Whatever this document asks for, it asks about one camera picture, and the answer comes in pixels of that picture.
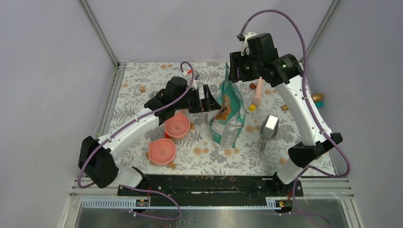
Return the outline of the green pet food bag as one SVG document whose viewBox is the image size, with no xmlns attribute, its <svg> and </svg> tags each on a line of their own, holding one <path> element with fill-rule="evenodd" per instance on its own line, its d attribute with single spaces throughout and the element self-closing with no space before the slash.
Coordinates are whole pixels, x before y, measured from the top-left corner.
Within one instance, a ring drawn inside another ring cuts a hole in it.
<svg viewBox="0 0 403 228">
<path fill-rule="evenodd" d="M 210 118 L 211 137 L 215 150 L 235 148 L 235 142 L 245 124 L 245 107 L 243 97 L 237 85 L 229 80 L 230 67 L 225 66 L 225 78 L 214 98 L 221 105 L 216 114 Z"/>
</svg>

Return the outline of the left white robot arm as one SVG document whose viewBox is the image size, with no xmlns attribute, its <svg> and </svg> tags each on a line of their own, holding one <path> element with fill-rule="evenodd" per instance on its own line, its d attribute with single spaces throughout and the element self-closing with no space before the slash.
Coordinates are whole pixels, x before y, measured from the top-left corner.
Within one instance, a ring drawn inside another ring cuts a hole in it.
<svg viewBox="0 0 403 228">
<path fill-rule="evenodd" d="M 165 88 L 147 101 L 143 108 L 123 126 L 95 139 L 88 136 L 82 141 L 77 184 L 80 188 L 96 185 L 99 188 L 111 184 L 128 186 L 135 195 L 147 191 L 147 183 L 137 168 L 127 168 L 116 163 L 119 155 L 137 138 L 162 125 L 178 110 L 204 113 L 219 110 L 221 105 L 213 97 L 209 86 L 203 85 L 200 96 L 192 80 L 174 76 Z M 81 184 L 83 175 L 92 183 Z"/>
</svg>

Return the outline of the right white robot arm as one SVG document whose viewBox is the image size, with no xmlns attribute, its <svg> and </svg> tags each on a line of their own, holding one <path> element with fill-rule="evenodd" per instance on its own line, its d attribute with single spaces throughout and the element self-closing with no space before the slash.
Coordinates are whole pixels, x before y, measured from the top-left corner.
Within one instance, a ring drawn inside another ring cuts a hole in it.
<svg viewBox="0 0 403 228">
<path fill-rule="evenodd" d="M 240 52 L 230 54 L 229 80 L 247 82 L 262 78 L 286 103 L 300 133 L 300 142 L 289 148 L 289 159 L 274 174 L 273 191 L 280 196 L 291 190 L 291 182 L 314 160 L 342 142 L 323 121 L 303 85 L 303 70 L 292 54 L 279 56 L 269 33 L 240 35 Z"/>
</svg>

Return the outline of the metal food scoop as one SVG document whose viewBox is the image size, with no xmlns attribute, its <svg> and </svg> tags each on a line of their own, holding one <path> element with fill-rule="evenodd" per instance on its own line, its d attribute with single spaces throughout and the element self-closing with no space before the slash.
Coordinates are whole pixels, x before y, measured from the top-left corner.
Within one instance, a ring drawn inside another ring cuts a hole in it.
<svg viewBox="0 0 403 228">
<path fill-rule="evenodd" d="M 261 126 L 260 135 L 263 141 L 259 150 L 259 156 L 263 155 L 268 140 L 276 137 L 278 132 L 278 123 L 279 119 L 277 117 L 269 115 Z"/>
</svg>

